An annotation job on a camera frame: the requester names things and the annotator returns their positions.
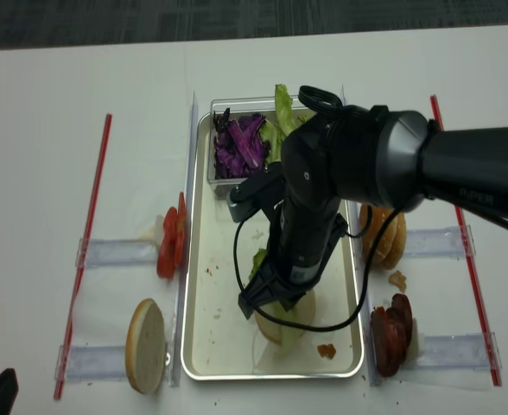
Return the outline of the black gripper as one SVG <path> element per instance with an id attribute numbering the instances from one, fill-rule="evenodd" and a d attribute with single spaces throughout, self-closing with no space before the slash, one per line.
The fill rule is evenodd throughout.
<path id="1" fill-rule="evenodd" d="M 272 254 L 257 254 L 252 260 L 248 284 L 238 295 L 245 318 L 265 305 L 278 304 L 291 311 L 320 281 L 323 261 L 312 266 L 287 266 Z"/>

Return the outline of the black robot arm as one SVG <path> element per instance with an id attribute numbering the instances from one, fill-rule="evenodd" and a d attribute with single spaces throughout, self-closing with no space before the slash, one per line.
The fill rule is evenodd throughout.
<path id="1" fill-rule="evenodd" d="M 228 196 L 232 218 L 270 221 L 268 252 L 238 295 L 251 316 L 293 307 L 320 280 L 346 221 L 343 200 L 394 213 L 447 201 L 508 229 L 508 127 L 441 131 L 414 111 L 383 105 L 324 110 L 283 142 L 281 159 Z"/>

